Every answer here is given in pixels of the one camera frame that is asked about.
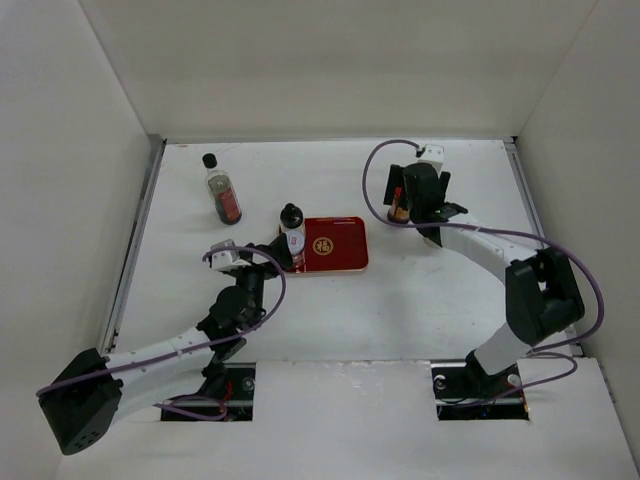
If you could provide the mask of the white bottle black cap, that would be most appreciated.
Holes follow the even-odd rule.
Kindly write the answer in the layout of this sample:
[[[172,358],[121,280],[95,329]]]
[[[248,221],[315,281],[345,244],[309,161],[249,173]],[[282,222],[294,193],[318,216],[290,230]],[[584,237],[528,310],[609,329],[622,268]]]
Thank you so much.
[[[298,231],[305,234],[305,220],[302,210],[293,203],[287,203],[279,215],[279,231]]]

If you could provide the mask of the red lid sauce jar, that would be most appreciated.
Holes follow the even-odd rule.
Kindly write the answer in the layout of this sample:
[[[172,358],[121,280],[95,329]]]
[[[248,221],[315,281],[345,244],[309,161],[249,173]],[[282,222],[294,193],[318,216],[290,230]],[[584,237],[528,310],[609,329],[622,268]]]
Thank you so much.
[[[394,190],[392,202],[387,211],[387,219],[395,224],[408,224],[410,221],[406,195],[402,187],[396,187]]]

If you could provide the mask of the dark sauce glass bottle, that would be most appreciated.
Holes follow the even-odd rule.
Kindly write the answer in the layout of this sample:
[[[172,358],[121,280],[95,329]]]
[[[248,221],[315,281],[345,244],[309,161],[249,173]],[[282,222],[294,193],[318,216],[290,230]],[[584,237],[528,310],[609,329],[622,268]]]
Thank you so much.
[[[226,225],[238,223],[242,218],[242,210],[230,177],[219,168],[215,154],[204,154],[202,162],[207,170],[206,187],[220,221]]]

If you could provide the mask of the small jar pink label lid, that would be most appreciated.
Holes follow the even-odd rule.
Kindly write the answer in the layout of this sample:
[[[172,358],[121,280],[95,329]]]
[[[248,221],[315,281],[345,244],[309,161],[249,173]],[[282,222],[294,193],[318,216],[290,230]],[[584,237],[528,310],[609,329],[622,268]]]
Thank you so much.
[[[299,268],[305,262],[305,235],[298,230],[285,231],[287,246],[292,257],[293,267]]]

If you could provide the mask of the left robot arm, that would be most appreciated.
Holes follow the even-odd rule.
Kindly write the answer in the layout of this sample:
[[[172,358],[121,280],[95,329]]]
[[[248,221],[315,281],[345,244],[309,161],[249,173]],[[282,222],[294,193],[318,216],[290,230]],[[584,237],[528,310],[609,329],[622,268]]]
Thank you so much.
[[[38,404],[65,456],[94,445],[119,420],[150,406],[170,409],[184,396],[214,398],[224,367],[273,313],[263,306],[264,284],[286,279],[293,265],[285,234],[268,244],[216,244],[204,262],[234,278],[196,326],[135,351],[77,354],[54,381],[37,391]]]

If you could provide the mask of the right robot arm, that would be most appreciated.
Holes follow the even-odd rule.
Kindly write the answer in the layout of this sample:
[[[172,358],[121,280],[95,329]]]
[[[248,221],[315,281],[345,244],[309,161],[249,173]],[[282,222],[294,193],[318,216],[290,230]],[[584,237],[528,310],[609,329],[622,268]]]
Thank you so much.
[[[481,232],[466,208],[445,200],[449,179],[426,162],[393,165],[383,203],[406,211],[430,244],[465,256],[503,284],[505,322],[466,356],[454,378],[483,396],[532,348],[583,318],[585,308],[565,253]]]

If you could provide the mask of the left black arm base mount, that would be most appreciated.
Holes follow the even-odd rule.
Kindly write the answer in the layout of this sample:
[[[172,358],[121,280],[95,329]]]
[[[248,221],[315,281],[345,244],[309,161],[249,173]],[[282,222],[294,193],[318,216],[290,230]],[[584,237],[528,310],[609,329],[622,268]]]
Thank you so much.
[[[206,372],[203,386],[165,403],[161,422],[250,422],[256,391],[255,363],[225,363]]]

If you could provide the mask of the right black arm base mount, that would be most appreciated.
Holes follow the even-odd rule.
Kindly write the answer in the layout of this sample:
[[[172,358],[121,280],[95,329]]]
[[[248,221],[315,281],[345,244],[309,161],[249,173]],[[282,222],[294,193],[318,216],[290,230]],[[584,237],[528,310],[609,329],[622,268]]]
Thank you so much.
[[[468,355],[462,361],[436,362],[431,366],[436,415],[440,421],[529,419],[516,363],[495,375],[487,375]]]

